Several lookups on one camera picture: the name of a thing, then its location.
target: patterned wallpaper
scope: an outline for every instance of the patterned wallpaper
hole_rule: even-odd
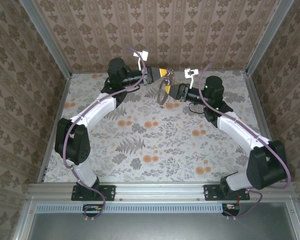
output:
[[[113,57],[182,69],[244,69],[279,0],[35,0],[72,72],[104,71]]]
[[[0,239],[37,181],[65,79],[26,11],[0,0]]]
[[[300,199],[300,0],[295,0],[252,75],[269,130],[285,143]]]

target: black mounting plate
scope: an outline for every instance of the black mounting plate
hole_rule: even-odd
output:
[[[206,201],[237,201],[238,195],[240,198],[240,201],[243,200],[250,200],[249,191],[247,189],[240,189],[235,191],[233,194],[233,197],[224,197],[224,195],[221,193],[220,185],[219,184],[208,184],[203,185],[203,192],[204,192],[204,198]]]
[[[72,201],[102,201],[102,197],[99,194],[95,196],[82,194],[81,188],[87,189],[81,185],[75,185],[72,189],[71,200]],[[99,192],[101,192],[107,202],[112,202],[115,200],[116,196],[116,186],[115,185],[100,185]]]

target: perforated metal strip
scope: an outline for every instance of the perforated metal strip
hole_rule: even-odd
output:
[[[36,206],[36,214],[52,213],[83,213],[82,203],[40,203]],[[180,204],[126,204],[126,203],[108,203],[105,206],[104,213],[117,214],[198,214],[198,213],[222,213],[221,203],[180,203]]]

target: floral tablecloth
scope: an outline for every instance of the floral tablecloth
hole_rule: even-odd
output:
[[[242,71],[207,71],[218,76],[224,100],[255,131],[257,120]],[[74,74],[62,116],[71,118],[100,94],[107,74]],[[188,83],[182,71],[175,83]],[[248,157],[227,134],[189,111],[188,102],[167,97],[159,80],[129,93],[89,133],[89,160],[101,182],[206,182],[244,169]],[[201,106],[195,106],[197,112]],[[45,182],[75,182],[53,150]]]

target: white bracket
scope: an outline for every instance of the white bracket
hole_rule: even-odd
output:
[[[147,59],[148,59],[149,52],[143,50],[142,52],[138,51],[138,53],[141,55],[143,61],[146,62]],[[140,65],[141,59],[140,59],[140,57],[135,52],[133,53],[133,56],[138,57],[138,67],[139,67],[139,70],[141,71],[141,65]]]
[[[192,89],[192,85],[194,84],[194,75],[199,75],[199,69],[190,69],[186,68],[184,70],[184,76],[186,79],[191,79],[190,89]]]

